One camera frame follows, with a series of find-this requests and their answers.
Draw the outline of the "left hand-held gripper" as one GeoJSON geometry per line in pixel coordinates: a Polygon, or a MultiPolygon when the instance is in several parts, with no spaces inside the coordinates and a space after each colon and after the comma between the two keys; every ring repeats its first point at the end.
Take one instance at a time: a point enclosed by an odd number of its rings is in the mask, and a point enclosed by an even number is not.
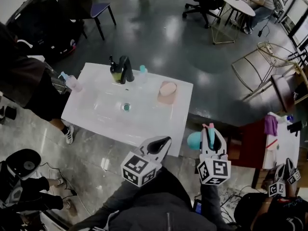
{"type": "Polygon", "coordinates": [[[162,167],[162,160],[171,146],[169,136],[146,139],[139,149],[128,153],[121,164],[121,176],[137,187],[153,180],[162,167]]]}

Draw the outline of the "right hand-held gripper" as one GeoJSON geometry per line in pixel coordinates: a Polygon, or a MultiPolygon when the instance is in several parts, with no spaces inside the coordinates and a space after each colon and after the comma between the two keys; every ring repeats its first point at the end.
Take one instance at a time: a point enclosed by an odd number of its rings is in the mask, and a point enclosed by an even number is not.
{"type": "MultiPolygon", "coordinates": [[[[210,148],[207,128],[201,131],[200,143],[201,152],[208,154],[210,148]]],[[[215,130],[215,152],[217,154],[227,153],[226,140],[218,130],[215,130]]],[[[203,154],[200,154],[200,163],[197,166],[201,184],[222,184],[231,177],[231,161],[205,157],[203,154]]]]}

